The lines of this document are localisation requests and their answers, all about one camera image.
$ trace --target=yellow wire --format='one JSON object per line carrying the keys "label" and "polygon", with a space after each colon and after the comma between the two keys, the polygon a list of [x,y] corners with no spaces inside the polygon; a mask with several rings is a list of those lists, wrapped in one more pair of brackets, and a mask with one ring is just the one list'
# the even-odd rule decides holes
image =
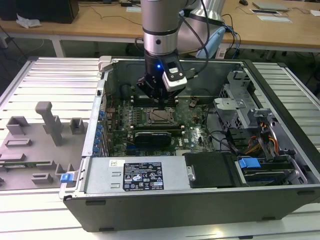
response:
{"label": "yellow wire", "polygon": [[276,141],[275,141],[273,138],[270,138],[270,137],[269,137],[269,140],[271,140],[271,141],[273,142],[273,145],[274,145],[274,151],[275,151],[275,153],[277,153],[277,149],[276,149],[276,147],[277,147],[277,145],[276,145]]}
{"label": "yellow wire", "polygon": [[253,147],[252,149],[250,149],[249,151],[247,151],[245,154],[249,154],[252,153],[253,151],[257,150],[260,147],[260,145],[256,145],[255,147]]}

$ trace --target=gray plastic part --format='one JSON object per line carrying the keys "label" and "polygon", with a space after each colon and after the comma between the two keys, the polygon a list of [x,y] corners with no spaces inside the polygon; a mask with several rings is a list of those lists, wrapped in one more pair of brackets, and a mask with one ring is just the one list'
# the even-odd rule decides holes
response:
{"label": "gray plastic part", "polygon": [[72,118],[69,123],[72,134],[85,134],[85,125],[82,118]]}
{"label": "gray plastic part", "polygon": [[[87,122],[84,122],[84,127],[87,131]],[[59,188],[61,185],[61,175],[55,175],[57,165],[60,164],[63,170],[67,170],[69,164],[72,164],[75,170],[79,169],[86,135],[73,135],[69,127],[69,122],[62,123],[62,145],[55,146],[51,136],[45,133],[43,123],[30,123],[29,126],[22,127],[22,129],[25,135],[21,135],[21,139],[31,139],[32,144],[30,146],[7,147],[4,143],[8,140],[19,140],[20,137],[16,135],[13,136],[9,132],[0,147],[0,154],[25,154],[26,159],[23,163],[35,163],[34,165],[36,167],[24,167],[24,165],[17,163],[14,167],[6,168],[4,166],[1,167],[2,163],[0,160],[0,177],[5,179],[5,184],[3,184],[0,189],[31,190]],[[37,173],[49,173],[53,178],[53,182],[34,184],[31,181],[32,174]]]}
{"label": "gray plastic part", "polygon": [[47,173],[34,173],[32,174],[31,181],[34,184],[52,184],[54,179],[51,177],[51,175]]}
{"label": "gray plastic part", "polygon": [[54,144],[56,146],[61,146],[62,136],[60,133],[60,126],[56,123],[51,109],[52,104],[50,101],[39,101],[35,106],[35,111],[37,114],[42,116],[42,119],[46,125],[46,130],[50,133]]}
{"label": "gray plastic part", "polygon": [[62,174],[65,174],[66,173],[66,171],[62,168],[62,166],[61,166],[61,164],[60,163],[58,163],[57,165],[56,165],[56,169],[55,169],[55,175],[56,176],[61,176]]}
{"label": "gray plastic part", "polygon": [[24,153],[19,154],[2,154],[0,156],[1,162],[22,162],[26,159],[26,155]]}
{"label": "gray plastic part", "polygon": [[[57,125],[57,127],[59,128],[59,133],[61,133],[62,128],[64,127],[60,121],[59,116],[53,116],[54,117],[54,122]],[[48,129],[47,125],[43,124],[43,128],[45,130],[46,134],[50,134],[50,130]]]}
{"label": "gray plastic part", "polygon": [[68,165],[68,168],[67,168],[67,172],[73,172],[75,169],[74,169],[74,167],[72,166],[72,164],[71,163],[69,163],[69,165]]}
{"label": "gray plastic part", "polygon": [[23,127],[28,125],[24,116],[12,116],[6,124],[6,127],[12,135],[24,135]]}
{"label": "gray plastic part", "polygon": [[57,168],[55,161],[50,161],[50,163],[39,163],[36,167],[40,170],[53,170]]}
{"label": "gray plastic part", "polygon": [[30,138],[20,138],[20,139],[13,139],[13,140],[7,140],[4,145],[7,146],[7,148],[11,147],[28,147],[31,146],[32,141]]}

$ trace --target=warning label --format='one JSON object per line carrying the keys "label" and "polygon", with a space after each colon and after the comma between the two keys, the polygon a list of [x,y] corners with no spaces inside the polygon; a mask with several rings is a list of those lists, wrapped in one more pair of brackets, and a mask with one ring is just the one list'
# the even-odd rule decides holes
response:
{"label": "warning label", "polygon": [[125,163],[123,166],[123,190],[164,190],[161,162]]}

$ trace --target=white cloth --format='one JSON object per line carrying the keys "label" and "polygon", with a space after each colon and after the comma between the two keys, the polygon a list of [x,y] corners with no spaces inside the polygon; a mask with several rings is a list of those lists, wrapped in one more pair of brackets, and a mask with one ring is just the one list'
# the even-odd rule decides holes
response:
{"label": "white cloth", "polygon": [[26,29],[42,26],[38,19],[27,19],[27,18],[23,18],[22,16],[19,16],[18,14],[16,16],[18,17],[18,19],[16,20],[16,23]]}

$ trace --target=aluminum extrusion table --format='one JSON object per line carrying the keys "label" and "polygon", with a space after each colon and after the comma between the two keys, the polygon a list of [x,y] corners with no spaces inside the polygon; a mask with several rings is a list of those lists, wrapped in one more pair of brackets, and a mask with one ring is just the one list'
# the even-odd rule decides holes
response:
{"label": "aluminum extrusion table", "polygon": [[[320,150],[319,100],[285,66],[277,63],[255,63],[255,66]],[[40,115],[34,113],[38,101],[51,101],[53,114],[59,115],[62,122],[69,122],[72,117],[88,121],[99,79],[95,58],[42,57],[28,61],[0,98],[1,141],[8,133],[6,123],[11,116],[25,116],[29,123],[42,122]],[[267,108],[262,97],[258,98]],[[319,203],[305,205],[282,220],[90,233],[81,228],[58,192],[58,188],[0,191],[1,240],[62,236],[87,240],[233,240],[243,236],[260,240],[316,240],[320,234]]]}

